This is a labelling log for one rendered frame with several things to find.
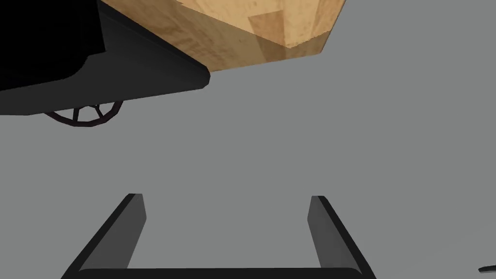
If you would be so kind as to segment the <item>dark wheel-shaped base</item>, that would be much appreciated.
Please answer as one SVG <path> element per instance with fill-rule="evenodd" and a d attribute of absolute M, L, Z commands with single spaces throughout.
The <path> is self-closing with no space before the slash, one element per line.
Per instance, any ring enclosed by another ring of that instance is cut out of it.
<path fill-rule="evenodd" d="M 45 113 L 51 119 L 72 127 L 95 127 L 116 117 L 123 101 L 90 105 L 69 110 Z"/>

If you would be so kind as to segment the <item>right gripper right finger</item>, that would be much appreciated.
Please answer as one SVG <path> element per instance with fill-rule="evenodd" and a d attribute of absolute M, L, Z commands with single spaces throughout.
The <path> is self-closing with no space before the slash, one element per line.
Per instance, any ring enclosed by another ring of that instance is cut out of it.
<path fill-rule="evenodd" d="M 346 271 L 333 279 L 376 279 L 342 220 L 325 196 L 312 196 L 307 223 L 321 268 Z"/>

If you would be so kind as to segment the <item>light wooden cabinet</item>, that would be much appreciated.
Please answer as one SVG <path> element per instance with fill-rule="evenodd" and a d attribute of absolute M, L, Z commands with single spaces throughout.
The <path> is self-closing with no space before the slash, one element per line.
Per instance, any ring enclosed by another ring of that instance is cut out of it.
<path fill-rule="evenodd" d="M 210 72 L 322 53 L 346 0 L 102 0 Z"/>

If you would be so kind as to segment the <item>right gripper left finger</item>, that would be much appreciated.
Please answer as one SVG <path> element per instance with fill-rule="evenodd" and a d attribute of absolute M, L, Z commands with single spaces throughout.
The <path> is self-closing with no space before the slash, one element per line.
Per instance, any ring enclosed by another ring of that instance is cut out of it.
<path fill-rule="evenodd" d="M 125 269 L 129 266 L 146 222 L 142 194 L 129 193 L 68 266 L 61 279 L 76 279 L 82 270 Z"/>

